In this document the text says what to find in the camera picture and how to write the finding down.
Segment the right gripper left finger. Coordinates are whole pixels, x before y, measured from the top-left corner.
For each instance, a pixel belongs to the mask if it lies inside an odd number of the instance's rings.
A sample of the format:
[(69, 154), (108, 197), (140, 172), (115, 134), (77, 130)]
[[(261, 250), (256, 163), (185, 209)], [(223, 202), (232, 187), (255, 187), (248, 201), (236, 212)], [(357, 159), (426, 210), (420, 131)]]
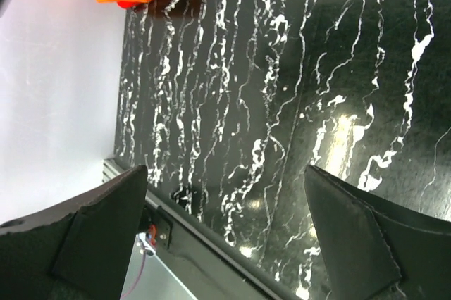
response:
[(139, 165), (1, 224), (1, 298), (119, 299), (146, 191)]

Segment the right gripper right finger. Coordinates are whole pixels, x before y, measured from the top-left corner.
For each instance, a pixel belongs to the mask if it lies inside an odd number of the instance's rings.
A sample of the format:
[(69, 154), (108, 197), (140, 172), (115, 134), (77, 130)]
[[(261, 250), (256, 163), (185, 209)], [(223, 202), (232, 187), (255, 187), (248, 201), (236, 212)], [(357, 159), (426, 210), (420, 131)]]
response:
[(450, 223), (309, 165), (304, 188), (336, 299), (449, 299)]

